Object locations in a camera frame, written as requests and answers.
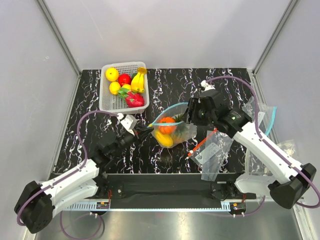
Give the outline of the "yellow toy mango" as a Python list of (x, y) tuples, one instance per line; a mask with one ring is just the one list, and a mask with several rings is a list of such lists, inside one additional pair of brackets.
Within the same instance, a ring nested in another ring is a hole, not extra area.
[(154, 132), (154, 137), (163, 147), (171, 148), (174, 144), (174, 141), (170, 135), (163, 134), (158, 130)]

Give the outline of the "orange toy tangerine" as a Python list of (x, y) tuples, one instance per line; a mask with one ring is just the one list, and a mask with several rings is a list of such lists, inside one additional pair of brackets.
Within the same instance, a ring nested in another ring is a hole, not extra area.
[(160, 125), (158, 127), (159, 131), (162, 134), (166, 134), (166, 135), (170, 135), (172, 134), (175, 130), (176, 130), (176, 120), (172, 117), (163, 117), (160, 121), (159, 121)]

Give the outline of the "teal zipper clear bag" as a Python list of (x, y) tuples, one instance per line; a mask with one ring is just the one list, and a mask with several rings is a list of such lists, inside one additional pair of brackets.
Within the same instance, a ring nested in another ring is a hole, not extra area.
[(152, 136), (163, 148), (171, 149), (197, 135), (197, 127), (186, 123), (187, 102), (176, 103), (165, 109), (152, 123)]

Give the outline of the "toy pineapple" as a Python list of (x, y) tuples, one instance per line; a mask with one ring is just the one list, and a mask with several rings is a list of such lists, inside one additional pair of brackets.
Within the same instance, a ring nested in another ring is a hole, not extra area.
[(184, 113), (173, 117), (176, 123), (181, 122), (176, 126), (175, 131), (172, 134), (172, 139), (175, 144), (185, 142), (193, 137), (190, 125), (185, 123), (185, 117), (186, 115)]

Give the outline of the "white plastic fruit basket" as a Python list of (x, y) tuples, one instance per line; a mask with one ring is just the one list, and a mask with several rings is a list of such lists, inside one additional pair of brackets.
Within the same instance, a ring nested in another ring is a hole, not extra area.
[(142, 114), (150, 105), (148, 76), (144, 76), (144, 93), (141, 93), (144, 98), (144, 106), (128, 107), (126, 101), (110, 92), (109, 87), (111, 82), (107, 80), (106, 71), (109, 68), (115, 68), (119, 74), (132, 75), (137, 73), (138, 68), (146, 68), (146, 64), (142, 61), (131, 61), (122, 63), (113, 63), (104, 65), (101, 69), (100, 88), (99, 88), (99, 109), (104, 112), (122, 113), (122, 114)]

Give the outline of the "red toy apple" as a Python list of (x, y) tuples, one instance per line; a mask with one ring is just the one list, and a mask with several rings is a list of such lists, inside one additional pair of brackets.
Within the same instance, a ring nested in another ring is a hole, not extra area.
[(118, 82), (121, 86), (123, 85), (130, 85), (131, 84), (131, 81), (132, 81), (132, 78), (130, 75), (124, 73), (124, 74), (121, 74), (119, 77), (118, 77)]

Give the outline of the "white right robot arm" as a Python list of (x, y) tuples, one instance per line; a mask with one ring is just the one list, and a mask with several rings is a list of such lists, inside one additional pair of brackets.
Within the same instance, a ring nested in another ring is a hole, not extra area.
[(227, 185), (228, 195), (239, 198), (244, 193), (270, 196), (279, 206), (291, 209), (312, 187), (316, 168), (302, 164), (272, 142), (257, 123), (241, 108), (228, 106), (221, 93), (209, 89), (188, 101), (187, 123), (215, 127), (219, 132), (250, 150), (273, 174), (272, 180), (241, 174)]

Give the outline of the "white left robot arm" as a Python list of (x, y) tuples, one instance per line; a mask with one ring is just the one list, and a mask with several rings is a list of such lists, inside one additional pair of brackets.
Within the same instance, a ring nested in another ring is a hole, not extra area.
[(137, 125), (123, 134), (106, 132), (87, 161), (54, 179), (29, 182), (14, 207), (19, 222), (35, 234), (72, 204), (92, 197), (103, 198), (110, 189), (107, 172), (115, 159), (132, 144), (141, 144), (152, 131), (151, 127)]

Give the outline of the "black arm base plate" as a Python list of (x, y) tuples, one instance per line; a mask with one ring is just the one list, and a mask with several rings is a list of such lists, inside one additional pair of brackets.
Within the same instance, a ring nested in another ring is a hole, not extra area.
[(92, 198), (110, 198), (112, 209), (208, 209), (225, 200), (254, 200), (254, 193), (236, 189), (237, 177), (220, 173), (215, 181), (206, 181), (199, 173), (109, 174), (104, 192)]

